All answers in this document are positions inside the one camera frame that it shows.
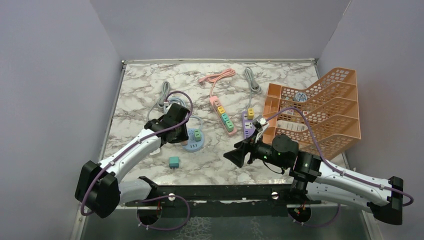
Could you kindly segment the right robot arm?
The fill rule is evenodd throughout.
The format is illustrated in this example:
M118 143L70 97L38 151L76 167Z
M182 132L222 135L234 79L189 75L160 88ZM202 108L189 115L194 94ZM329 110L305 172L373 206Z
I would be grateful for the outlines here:
M371 177L325 162L301 151L298 143L284 134L274 137L270 144L252 135L235 143L234 149L223 156L241 168L246 155L249 164L261 160L289 170L293 182L288 196L296 204L328 201L358 207L386 224L403 223L403 180L399 177Z

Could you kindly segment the teal plug adapter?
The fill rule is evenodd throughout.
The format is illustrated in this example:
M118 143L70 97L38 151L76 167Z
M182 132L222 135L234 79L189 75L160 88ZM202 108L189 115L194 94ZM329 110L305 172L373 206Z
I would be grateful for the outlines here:
M224 113L224 114L221 115L221 120L225 123L225 122L229 121L230 118L226 113Z
M180 158L178 156L171 156L169 158L168 166L170 169L178 169L180 167Z

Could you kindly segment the round blue power strip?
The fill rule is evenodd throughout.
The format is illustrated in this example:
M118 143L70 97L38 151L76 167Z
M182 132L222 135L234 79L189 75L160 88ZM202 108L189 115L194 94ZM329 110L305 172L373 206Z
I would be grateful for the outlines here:
M199 151L204 146L204 143L205 143L205 137L201 130L200 130L202 134L201 141L195 141L194 130L196 130L196 128L189 128L187 130L187 135L188 135L187 145L182 146L182 148L185 151L191 152L191 153Z

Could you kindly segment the yellow plug adapter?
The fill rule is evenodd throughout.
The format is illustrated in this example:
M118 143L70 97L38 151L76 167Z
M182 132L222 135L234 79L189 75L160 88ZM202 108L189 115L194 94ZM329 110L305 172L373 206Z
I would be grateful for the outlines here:
M248 108L247 109L247 119L248 120L253 120L254 119L254 116L255 116L255 112L254 112L254 109L253 108Z
M222 114L225 114L225 113L226 113L225 109L224 109L222 106L219 106L219 107L216 109L216 111L217 111L220 115L222 115Z

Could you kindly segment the brown pink plug adapter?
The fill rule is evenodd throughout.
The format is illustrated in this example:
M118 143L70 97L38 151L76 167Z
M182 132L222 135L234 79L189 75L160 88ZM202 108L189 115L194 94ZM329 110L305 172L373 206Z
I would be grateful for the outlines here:
M216 100L216 101L213 102L213 106L214 106L215 109L217 109L217 108L221 107L222 105L218 100Z

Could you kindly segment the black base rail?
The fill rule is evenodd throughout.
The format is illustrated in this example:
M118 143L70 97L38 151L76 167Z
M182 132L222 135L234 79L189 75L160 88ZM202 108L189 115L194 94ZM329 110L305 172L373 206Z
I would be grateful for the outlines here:
M292 196L290 184L230 185L158 185L145 176L141 180L151 187L146 199L124 203L135 207L142 223L160 219L194 217L287 217L288 207L316 204L305 197Z

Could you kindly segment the purple power strip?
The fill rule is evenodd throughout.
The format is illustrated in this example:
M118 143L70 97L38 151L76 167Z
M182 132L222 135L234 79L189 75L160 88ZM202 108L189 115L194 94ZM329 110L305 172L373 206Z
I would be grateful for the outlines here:
M242 127L243 127L243 138L244 139L247 139L248 137L250 137L255 131L255 127L253 125L254 118L253 118L253 120L247 119L247 110L243 111L241 113L241 120L242 120Z

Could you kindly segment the pink power strip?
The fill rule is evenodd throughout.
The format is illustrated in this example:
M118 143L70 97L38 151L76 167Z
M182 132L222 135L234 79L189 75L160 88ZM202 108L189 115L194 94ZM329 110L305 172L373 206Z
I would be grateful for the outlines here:
M223 107L218 97L217 96L209 97L209 103L211 105L212 110L218 117L218 122L222 125L224 131L229 136L235 135L237 132L237 128L235 127L234 123L230 119L228 113L226 112L225 108Z

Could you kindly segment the round blue patterned disc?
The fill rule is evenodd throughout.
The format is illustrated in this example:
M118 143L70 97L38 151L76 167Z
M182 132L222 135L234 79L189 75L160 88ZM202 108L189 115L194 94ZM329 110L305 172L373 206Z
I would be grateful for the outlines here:
M296 92L293 96L293 101L298 103L304 103L308 99L308 95L305 92Z

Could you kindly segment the green plug adapter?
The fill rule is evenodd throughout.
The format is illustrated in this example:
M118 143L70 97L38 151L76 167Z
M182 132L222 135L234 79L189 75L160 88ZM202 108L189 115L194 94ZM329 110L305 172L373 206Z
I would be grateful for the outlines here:
M227 120L227 121L225 122L225 127L226 127L226 130L227 130L229 133L231 133L231 132L234 130L234 124L233 124L233 122L232 122L231 120Z
M195 130L193 131L193 134L194 134L194 140L195 140L196 142L199 142L199 141L201 141L201 140L202 140L202 133L201 133L201 131L200 131L199 129L195 129Z

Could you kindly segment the orange plastic file rack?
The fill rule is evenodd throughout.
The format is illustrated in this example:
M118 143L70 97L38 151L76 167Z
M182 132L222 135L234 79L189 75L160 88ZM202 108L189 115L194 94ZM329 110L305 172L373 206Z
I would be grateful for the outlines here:
M308 100L293 101L297 92L306 93ZM316 155L305 116L323 155L332 160L361 140L356 71L333 68L306 89L271 83L262 115L271 118L263 134L265 143L285 134L299 143L300 150Z

